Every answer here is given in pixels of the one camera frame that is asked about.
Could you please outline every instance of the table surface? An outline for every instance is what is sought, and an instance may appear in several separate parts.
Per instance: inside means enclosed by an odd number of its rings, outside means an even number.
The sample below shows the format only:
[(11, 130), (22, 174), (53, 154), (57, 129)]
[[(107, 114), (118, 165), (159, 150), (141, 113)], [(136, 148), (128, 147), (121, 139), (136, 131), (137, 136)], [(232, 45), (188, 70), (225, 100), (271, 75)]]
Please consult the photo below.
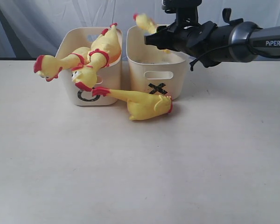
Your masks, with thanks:
[(0, 61), (0, 224), (280, 224), (280, 62), (197, 64), (136, 122), (33, 63)]

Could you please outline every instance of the fabric backdrop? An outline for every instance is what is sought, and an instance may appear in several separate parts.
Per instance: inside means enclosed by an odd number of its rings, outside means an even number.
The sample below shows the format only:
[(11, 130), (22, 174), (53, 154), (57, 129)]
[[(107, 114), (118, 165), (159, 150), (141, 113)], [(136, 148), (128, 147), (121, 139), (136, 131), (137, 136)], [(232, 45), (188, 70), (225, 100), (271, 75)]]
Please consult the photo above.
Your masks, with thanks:
[[(224, 25), (224, 7), (232, 8), (232, 19), (244, 18), (263, 28), (280, 26), (280, 0), (203, 0), (199, 21)], [(108, 27), (113, 22), (122, 30), (125, 46), (136, 12), (162, 24), (171, 24), (175, 18), (161, 9), (161, 0), (0, 0), (0, 57), (55, 55), (70, 30)]]

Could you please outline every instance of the yellow rubber chicken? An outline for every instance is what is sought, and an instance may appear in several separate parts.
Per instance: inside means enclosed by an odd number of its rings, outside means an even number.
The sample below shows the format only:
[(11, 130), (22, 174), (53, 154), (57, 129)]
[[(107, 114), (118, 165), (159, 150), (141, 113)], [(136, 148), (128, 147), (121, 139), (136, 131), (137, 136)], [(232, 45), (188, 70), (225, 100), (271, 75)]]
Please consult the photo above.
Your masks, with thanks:
[(111, 90), (97, 87), (92, 95), (110, 96), (127, 102), (130, 120), (146, 120), (171, 113), (173, 104), (170, 96), (153, 95), (139, 91)]
[(49, 82), (58, 78), (62, 70), (71, 69), (72, 81), (84, 91), (91, 91), (97, 83), (97, 71), (115, 62), (121, 55), (117, 23), (110, 25), (111, 29), (105, 29), (91, 47), (81, 47), (73, 51), (63, 59), (57, 59), (50, 55), (41, 55), (34, 64), (34, 73), (37, 73)]
[[(134, 14), (133, 18), (136, 21), (137, 27), (140, 29), (147, 31), (150, 34), (155, 34), (157, 32), (158, 25), (146, 14)], [(167, 54), (170, 53), (170, 50), (168, 49), (163, 51)]]

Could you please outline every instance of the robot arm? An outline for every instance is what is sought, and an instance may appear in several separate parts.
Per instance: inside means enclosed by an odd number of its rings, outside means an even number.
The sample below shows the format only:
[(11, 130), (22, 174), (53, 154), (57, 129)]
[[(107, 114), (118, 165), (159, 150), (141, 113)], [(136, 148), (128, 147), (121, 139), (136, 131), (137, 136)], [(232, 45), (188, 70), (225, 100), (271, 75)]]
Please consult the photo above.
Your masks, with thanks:
[(176, 14), (176, 20), (145, 36), (145, 44), (195, 57), (191, 70), (198, 61), (208, 68), (221, 62), (248, 63), (257, 56), (280, 58), (280, 27), (263, 29), (243, 19), (230, 21), (230, 8), (222, 12), (228, 25), (218, 27), (211, 21), (199, 24), (197, 7), (201, 3), (202, 0), (162, 0), (162, 9)]

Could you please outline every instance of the white plastic basket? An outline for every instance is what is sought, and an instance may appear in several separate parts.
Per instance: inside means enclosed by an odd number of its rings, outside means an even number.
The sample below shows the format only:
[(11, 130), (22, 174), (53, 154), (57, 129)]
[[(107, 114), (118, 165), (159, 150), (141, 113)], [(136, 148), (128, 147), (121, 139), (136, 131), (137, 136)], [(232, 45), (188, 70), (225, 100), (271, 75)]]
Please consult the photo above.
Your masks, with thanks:
[(178, 98), (189, 72), (189, 56), (181, 52), (167, 54), (145, 45), (144, 34), (137, 26), (127, 33), (126, 55), (132, 90)]
[[(92, 41), (108, 27), (83, 27), (71, 30), (66, 34), (57, 51), (56, 58), (61, 59), (69, 55), (72, 51), (80, 47), (90, 47)], [(122, 32), (117, 29), (119, 43), (122, 48)], [(110, 89), (120, 89), (122, 72), (122, 57), (111, 63), (109, 67), (98, 71), (98, 83), (94, 87), (103, 86)], [(75, 105), (79, 106), (98, 106), (111, 105), (117, 101), (112, 97), (92, 96), (92, 92), (82, 91), (75, 86), (71, 80), (71, 70), (60, 72), (60, 78), (63, 80), (66, 92)]]

